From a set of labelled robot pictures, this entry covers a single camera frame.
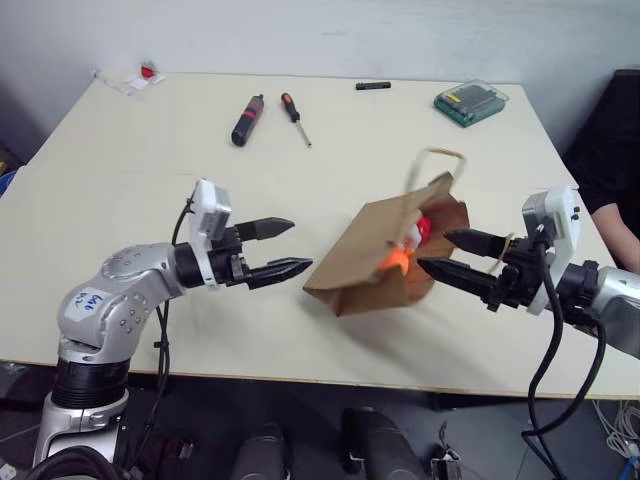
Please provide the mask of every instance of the red object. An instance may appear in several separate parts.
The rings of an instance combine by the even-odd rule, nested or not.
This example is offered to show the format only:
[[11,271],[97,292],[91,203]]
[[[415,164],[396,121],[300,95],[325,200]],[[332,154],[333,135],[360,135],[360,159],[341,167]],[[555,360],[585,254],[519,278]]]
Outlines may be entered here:
[[431,236],[431,225],[431,220],[427,217],[420,217],[420,220],[416,222],[416,226],[420,232],[420,245],[418,245],[418,247],[423,246],[429,240]]
[[152,68],[149,68],[145,65],[142,65],[140,67],[140,75],[142,75],[142,78],[151,78],[154,77],[155,74],[156,72],[154,72]]

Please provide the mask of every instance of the person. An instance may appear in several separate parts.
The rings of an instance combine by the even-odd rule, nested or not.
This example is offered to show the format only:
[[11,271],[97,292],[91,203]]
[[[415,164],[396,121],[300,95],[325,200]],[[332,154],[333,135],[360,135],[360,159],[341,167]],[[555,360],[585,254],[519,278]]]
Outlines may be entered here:
[[640,70],[617,70],[563,161],[617,266],[640,274]]

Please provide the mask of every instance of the orange object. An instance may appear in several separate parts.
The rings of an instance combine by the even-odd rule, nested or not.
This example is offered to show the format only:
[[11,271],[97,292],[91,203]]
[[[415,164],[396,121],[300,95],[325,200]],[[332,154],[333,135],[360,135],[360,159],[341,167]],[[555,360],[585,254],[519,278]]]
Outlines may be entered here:
[[387,258],[378,266],[378,270],[389,270],[395,266],[399,266],[402,275],[406,275],[409,271],[409,257],[413,255],[415,250],[412,248],[396,247],[389,252]]

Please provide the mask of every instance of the white wall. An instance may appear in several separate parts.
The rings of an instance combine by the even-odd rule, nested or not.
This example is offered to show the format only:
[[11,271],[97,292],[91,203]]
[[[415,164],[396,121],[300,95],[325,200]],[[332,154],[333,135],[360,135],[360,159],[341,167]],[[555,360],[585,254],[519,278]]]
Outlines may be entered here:
[[165,71],[523,83],[563,149],[612,71],[640,64],[640,1],[0,0],[0,135],[32,155],[92,68],[143,59]]

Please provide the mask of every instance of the screwdriver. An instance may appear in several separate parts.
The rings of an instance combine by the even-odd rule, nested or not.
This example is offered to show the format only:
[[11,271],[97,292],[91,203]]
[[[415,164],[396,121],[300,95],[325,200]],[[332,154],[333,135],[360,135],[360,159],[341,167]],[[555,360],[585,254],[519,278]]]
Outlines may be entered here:
[[300,131],[300,135],[302,135],[302,138],[307,144],[307,147],[311,148],[311,140],[309,140],[309,137],[307,137],[307,134],[305,133],[304,128],[302,128],[302,124],[300,123],[300,112],[296,110],[296,105],[295,103],[293,103],[293,98],[291,98],[291,95],[289,95],[288,93],[283,93],[280,96],[280,98],[282,99],[282,104],[284,105],[284,109],[289,114],[289,118],[298,127],[298,130]]

